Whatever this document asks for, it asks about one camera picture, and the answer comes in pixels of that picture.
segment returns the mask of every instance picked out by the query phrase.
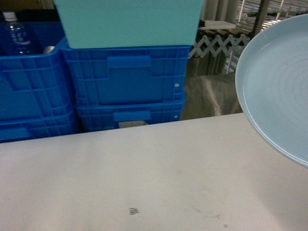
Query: table surface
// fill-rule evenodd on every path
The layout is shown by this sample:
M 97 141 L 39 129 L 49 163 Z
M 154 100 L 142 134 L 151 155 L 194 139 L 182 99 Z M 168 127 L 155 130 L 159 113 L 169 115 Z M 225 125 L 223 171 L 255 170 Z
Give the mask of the table surface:
M 0 144 L 0 230 L 308 230 L 308 169 L 243 114 Z

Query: floor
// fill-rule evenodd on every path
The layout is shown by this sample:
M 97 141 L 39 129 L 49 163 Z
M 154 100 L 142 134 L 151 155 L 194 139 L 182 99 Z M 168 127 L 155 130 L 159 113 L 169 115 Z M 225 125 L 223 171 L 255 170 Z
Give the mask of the floor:
M 204 75 L 200 59 L 188 60 L 185 76 L 186 103 L 181 120 L 242 112 L 235 90 L 235 74 Z

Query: water bottle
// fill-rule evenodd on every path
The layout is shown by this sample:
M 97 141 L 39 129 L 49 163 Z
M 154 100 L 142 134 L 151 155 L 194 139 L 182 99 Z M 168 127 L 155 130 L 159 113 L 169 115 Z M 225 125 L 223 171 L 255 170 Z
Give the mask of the water bottle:
M 3 12 L 3 16 L 7 21 L 5 26 L 6 36 L 11 43 L 14 55 L 34 54 L 33 44 L 27 34 L 25 27 L 17 22 L 14 12 Z

